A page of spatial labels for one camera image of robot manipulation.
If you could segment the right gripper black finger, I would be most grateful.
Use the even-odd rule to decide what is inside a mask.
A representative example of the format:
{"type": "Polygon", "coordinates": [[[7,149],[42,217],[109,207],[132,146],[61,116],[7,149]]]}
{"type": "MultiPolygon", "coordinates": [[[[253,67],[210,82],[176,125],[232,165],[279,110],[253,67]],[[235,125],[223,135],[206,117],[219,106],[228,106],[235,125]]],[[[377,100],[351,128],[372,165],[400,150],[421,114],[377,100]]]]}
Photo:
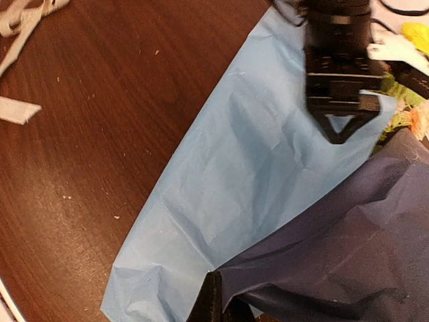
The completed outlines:
{"type": "Polygon", "coordinates": [[[202,283],[187,322],[254,322],[249,305],[233,299],[224,309],[222,306],[222,277],[218,271],[209,272],[202,283]]]}

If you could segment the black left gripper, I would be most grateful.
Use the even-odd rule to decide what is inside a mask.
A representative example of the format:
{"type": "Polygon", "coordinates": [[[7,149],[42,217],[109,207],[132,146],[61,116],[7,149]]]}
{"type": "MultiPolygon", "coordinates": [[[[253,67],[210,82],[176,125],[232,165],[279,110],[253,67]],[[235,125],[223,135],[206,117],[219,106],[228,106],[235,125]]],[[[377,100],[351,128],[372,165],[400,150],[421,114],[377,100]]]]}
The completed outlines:
{"type": "Polygon", "coordinates": [[[369,1],[270,1],[283,19],[304,28],[306,107],[332,144],[345,143],[381,112],[385,73],[369,57],[369,1]]]}

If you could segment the blue wrapping paper sheet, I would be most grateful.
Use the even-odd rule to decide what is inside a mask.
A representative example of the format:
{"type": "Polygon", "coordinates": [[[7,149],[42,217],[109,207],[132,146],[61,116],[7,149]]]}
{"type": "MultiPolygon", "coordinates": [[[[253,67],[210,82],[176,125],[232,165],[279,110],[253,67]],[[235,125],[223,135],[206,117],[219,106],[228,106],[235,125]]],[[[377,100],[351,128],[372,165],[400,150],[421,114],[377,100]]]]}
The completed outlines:
{"type": "Polygon", "coordinates": [[[304,30],[270,9],[168,162],[111,269],[111,321],[187,321],[209,272],[280,321],[428,320],[428,151],[394,113],[333,145],[307,112],[304,30]]]}

